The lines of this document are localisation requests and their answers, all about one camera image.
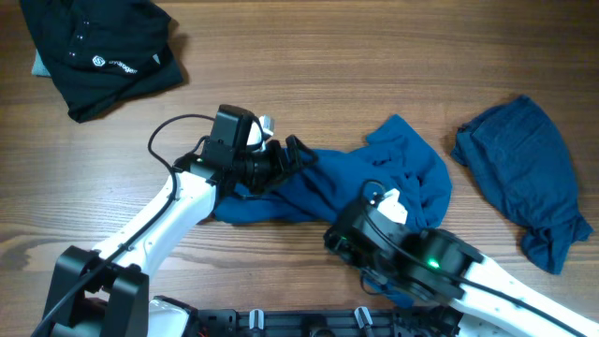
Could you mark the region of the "blue polo shirt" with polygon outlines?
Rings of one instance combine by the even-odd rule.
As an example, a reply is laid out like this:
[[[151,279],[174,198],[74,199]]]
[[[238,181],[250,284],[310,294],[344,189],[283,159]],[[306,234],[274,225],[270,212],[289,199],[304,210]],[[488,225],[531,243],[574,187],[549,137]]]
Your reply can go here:
[[[406,226],[419,232],[439,227],[452,182],[445,162],[399,115],[349,153],[317,149],[318,162],[258,199],[224,198],[213,212],[221,222],[245,225],[267,221],[334,223],[359,194],[396,189],[407,211]]]

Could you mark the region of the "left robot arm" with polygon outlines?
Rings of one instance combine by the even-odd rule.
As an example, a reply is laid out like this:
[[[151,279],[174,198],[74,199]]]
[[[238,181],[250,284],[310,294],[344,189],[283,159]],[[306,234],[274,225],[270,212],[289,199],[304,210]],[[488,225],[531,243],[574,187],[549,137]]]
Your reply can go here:
[[[68,247],[56,260],[35,336],[198,336],[197,309],[149,294],[164,260],[237,185],[256,199],[314,165],[297,137],[273,139],[273,121],[222,105],[212,131],[166,163],[168,180],[124,227],[92,249]]]

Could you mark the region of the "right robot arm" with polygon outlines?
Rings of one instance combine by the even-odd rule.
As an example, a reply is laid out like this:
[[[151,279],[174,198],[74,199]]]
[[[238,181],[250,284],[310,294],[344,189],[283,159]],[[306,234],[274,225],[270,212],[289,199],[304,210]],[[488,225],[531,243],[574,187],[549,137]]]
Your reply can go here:
[[[381,292],[437,303],[513,336],[595,336],[598,325],[523,284],[442,229],[410,230],[391,195],[357,197],[324,235],[326,248]]]

